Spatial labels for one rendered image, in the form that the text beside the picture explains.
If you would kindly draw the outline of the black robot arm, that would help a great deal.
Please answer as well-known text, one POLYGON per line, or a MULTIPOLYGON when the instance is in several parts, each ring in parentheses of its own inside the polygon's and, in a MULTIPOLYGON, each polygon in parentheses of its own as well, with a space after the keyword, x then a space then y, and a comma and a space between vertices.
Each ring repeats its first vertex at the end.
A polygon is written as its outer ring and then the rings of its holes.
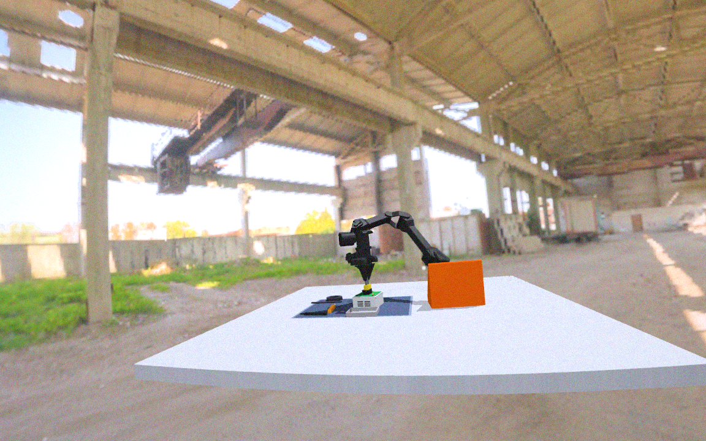
POLYGON ((357 243, 357 245, 369 244, 369 234, 373 233, 370 229, 385 223, 390 224, 393 228, 408 233, 410 238, 414 240, 416 246, 423 253, 421 260, 426 266, 428 263, 449 262, 450 258, 448 256, 444 255, 439 249, 431 247, 420 234, 414 224, 414 218, 412 218, 409 213, 402 211, 386 211, 385 213, 381 213, 369 219, 360 218, 353 220, 350 232, 339 232, 339 244, 341 247, 353 246, 355 243, 357 243), (397 224, 390 220, 392 217, 400 217, 397 224))

